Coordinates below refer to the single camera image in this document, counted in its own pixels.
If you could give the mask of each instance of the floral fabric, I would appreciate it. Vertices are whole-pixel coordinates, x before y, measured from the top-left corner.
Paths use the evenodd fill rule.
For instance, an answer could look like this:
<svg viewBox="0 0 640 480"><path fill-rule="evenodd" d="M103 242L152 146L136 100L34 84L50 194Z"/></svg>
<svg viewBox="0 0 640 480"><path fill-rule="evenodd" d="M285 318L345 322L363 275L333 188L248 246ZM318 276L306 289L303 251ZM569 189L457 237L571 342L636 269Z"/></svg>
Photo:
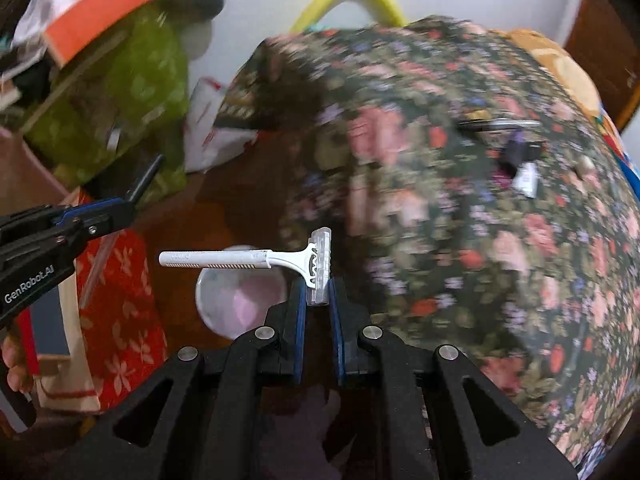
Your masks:
<svg viewBox="0 0 640 480"><path fill-rule="evenodd" d="M524 132L546 145L534 199L497 171L502 133L456 127L503 116L542 123ZM638 398L638 204L593 124L509 40L437 16L266 40L217 124L287 132L286 245L331 227L332 272L373 322L459 346L574 465Z"/></svg>

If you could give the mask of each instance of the red cloth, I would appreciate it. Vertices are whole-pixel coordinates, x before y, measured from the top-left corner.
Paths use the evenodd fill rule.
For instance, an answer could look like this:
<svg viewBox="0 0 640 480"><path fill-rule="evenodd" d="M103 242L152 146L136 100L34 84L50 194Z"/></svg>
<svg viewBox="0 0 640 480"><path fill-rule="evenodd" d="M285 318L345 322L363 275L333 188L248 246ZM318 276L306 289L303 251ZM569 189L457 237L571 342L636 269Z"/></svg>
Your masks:
<svg viewBox="0 0 640 480"><path fill-rule="evenodd" d="M99 248L76 259L78 298ZM122 400L164 362L166 341L149 282L146 249L131 230L118 236L87 306L80 312L86 358L100 406Z"/></svg>
<svg viewBox="0 0 640 480"><path fill-rule="evenodd" d="M24 348L24 355L27 361L27 370L31 375L40 374L36 345L33 341L33 330L31 329L31 310L25 308L15 318L15 323L20 331L20 341Z"/></svg>

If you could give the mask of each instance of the human hand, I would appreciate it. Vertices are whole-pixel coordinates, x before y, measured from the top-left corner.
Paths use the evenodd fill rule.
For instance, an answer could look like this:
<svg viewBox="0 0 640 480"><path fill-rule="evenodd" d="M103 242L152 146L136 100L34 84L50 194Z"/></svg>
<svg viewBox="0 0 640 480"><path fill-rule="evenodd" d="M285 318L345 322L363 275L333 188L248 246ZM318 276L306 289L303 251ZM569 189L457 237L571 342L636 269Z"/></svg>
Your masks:
<svg viewBox="0 0 640 480"><path fill-rule="evenodd" d="M6 379L0 377L0 381L6 380L9 387L14 392L20 392L26 394L33 388L33 377L29 373L26 365L26 355L24 347L18 336L18 331L14 328L9 330L5 336L2 344L0 344L2 351L2 360L8 368ZM12 436L15 431L11 428L4 416L4 413L0 412L0 428L7 436Z"/></svg>

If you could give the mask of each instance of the finger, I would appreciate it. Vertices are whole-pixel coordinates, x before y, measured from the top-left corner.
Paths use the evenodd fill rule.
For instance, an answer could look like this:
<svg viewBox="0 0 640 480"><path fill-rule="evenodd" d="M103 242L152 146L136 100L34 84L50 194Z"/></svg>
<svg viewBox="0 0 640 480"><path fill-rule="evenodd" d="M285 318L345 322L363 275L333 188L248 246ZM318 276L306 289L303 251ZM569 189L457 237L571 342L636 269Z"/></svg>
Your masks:
<svg viewBox="0 0 640 480"><path fill-rule="evenodd" d="M33 378L24 366L16 366L9 370L6 382L14 392L28 393L33 387Z"/></svg>
<svg viewBox="0 0 640 480"><path fill-rule="evenodd" d="M9 334L2 342L2 360L8 368L24 364L24 351L20 340Z"/></svg>

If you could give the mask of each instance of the white disposable razor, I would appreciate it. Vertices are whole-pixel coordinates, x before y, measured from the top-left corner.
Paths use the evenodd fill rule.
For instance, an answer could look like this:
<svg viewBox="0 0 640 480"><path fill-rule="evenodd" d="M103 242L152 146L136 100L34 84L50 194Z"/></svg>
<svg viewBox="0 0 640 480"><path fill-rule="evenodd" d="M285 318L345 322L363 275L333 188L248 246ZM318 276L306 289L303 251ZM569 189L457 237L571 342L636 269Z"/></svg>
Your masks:
<svg viewBox="0 0 640 480"><path fill-rule="evenodd" d="M328 283L331 264L331 229L321 227L311 233L309 245L297 253L270 249L251 251L164 251L158 258L163 267L203 269L271 269L288 267L298 272L308 288L309 305L329 303Z"/></svg>

